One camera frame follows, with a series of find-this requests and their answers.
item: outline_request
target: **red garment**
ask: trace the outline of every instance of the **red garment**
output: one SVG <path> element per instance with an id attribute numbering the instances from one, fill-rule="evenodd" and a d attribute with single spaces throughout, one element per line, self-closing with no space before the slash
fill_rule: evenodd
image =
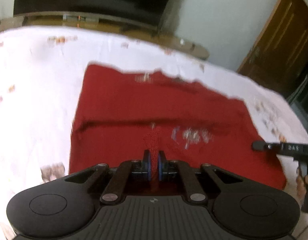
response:
<path id="1" fill-rule="evenodd" d="M 185 149 L 188 128 L 197 131 L 200 140 Z M 90 65 L 73 123 L 70 173 L 98 163 L 115 167 L 141 159 L 146 149 L 163 150 L 169 160 L 192 167 L 211 163 L 283 189 L 286 179 L 279 160 L 254 152 L 255 140 L 261 137 L 240 100 L 161 72 L 148 77 Z"/>

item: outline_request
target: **door panel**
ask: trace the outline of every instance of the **door panel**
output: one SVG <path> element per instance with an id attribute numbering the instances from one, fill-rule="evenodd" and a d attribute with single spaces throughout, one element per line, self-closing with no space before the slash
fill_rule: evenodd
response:
<path id="1" fill-rule="evenodd" d="M 303 0 L 278 0 L 238 72 L 286 94 L 308 61 L 308 7 Z"/>

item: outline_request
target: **metal screw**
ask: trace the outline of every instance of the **metal screw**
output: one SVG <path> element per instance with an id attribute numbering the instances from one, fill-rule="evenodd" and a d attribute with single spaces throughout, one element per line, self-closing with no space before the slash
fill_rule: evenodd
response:
<path id="1" fill-rule="evenodd" d="M 203 201 L 206 197 L 203 194 L 195 193 L 190 196 L 190 199 L 194 201 Z"/>
<path id="2" fill-rule="evenodd" d="M 115 201 L 118 199 L 118 196 L 113 193 L 108 193 L 102 196 L 102 199 L 108 202 Z"/>

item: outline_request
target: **brown door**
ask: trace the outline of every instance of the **brown door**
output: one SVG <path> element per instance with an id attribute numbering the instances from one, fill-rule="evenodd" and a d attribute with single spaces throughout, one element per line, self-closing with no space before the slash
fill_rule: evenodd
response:
<path id="1" fill-rule="evenodd" d="M 308 61 L 308 7 L 278 0 L 238 72 L 287 95 Z"/>

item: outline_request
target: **white bedsheet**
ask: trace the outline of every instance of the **white bedsheet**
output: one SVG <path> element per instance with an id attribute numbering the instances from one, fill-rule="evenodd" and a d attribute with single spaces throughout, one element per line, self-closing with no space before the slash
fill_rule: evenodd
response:
<path id="1" fill-rule="evenodd" d="M 65 36 L 56 44 L 51 36 Z M 168 76 L 199 80 L 230 98 L 245 101 L 266 141 L 308 143 L 308 135 L 286 101 L 275 92 L 224 68 L 125 36 L 69 27 L 23 27 L 0 34 L 0 222 L 19 191 L 42 182 L 40 167 L 62 162 L 68 169 L 70 132 L 89 62 L 124 72 L 161 69 Z M 8 88 L 15 85 L 15 91 Z M 297 162 L 279 157 L 295 196 Z M 308 223 L 302 215 L 296 236 Z M 5 239 L 0 229 L 0 239 Z"/>

